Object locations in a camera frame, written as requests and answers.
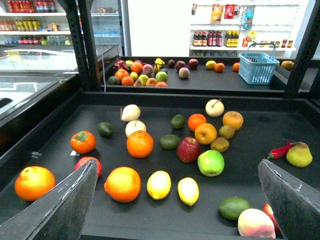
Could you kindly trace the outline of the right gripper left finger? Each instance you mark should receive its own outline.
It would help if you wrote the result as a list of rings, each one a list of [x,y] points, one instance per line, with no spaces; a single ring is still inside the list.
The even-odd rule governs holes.
[[[98,166],[93,159],[0,226],[2,240],[78,240],[93,200]]]

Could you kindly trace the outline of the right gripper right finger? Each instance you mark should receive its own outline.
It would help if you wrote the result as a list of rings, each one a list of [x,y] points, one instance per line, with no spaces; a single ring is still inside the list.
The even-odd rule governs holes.
[[[282,236],[286,240],[320,238],[320,192],[268,159],[258,176]]]

